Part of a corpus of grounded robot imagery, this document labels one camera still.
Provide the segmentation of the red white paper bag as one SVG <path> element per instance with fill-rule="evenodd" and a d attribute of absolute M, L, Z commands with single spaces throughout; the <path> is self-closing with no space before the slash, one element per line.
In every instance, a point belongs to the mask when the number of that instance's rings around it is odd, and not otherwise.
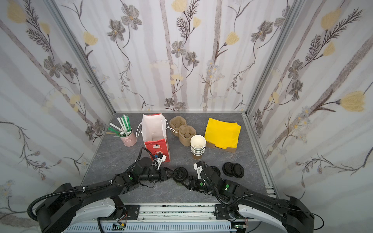
<path fill-rule="evenodd" d="M 163 155 L 165 155 L 165 162 L 170 162 L 171 157 L 167 140 L 167 129 L 176 133 L 176 130 L 168 125 L 166 118 L 161 113 L 143 115 L 142 121 L 136 131 L 136 137 L 142 135 L 144 145 L 152 155 L 157 155 L 161 159 Z"/>

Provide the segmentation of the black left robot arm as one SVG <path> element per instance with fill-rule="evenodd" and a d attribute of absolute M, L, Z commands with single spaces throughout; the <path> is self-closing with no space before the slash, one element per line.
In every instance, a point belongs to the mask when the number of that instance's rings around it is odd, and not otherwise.
<path fill-rule="evenodd" d="M 53 193 L 31 202 L 27 214 L 39 223 L 44 233 L 63 232 L 75 220 L 82 218 L 88 207 L 91 208 L 91 218 L 130 219 L 130 211 L 120 195 L 143 186 L 144 181 L 156 184 L 173 176 L 173 170 L 157 167 L 153 156 L 139 155 L 125 172 L 114 175 L 108 181 L 84 186 L 61 185 Z"/>

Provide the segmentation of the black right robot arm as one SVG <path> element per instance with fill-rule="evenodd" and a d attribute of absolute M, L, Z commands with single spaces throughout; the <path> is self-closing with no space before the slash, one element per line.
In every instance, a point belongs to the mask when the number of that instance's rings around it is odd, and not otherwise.
<path fill-rule="evenodd" d="M 296 197 L 279 199 L 252 191 L 234 181 L 222 179 L 204 161 L 193 165 L 189 190 L 211 194 L 224 207 L 229 218 L 253 218 L 271 224 L 286 233 L 313 233 L 317 214 Z"/>

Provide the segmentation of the black cup lid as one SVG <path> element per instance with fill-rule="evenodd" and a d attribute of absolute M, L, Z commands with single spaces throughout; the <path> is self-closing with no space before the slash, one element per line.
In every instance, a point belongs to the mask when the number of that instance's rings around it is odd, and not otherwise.
<path fill-rule="evenodd" d="M 173 180 L 176 183 L 182 183 L 189 177 L 188 171 L 184 167 L 178 167 L 174 170 Z"/>

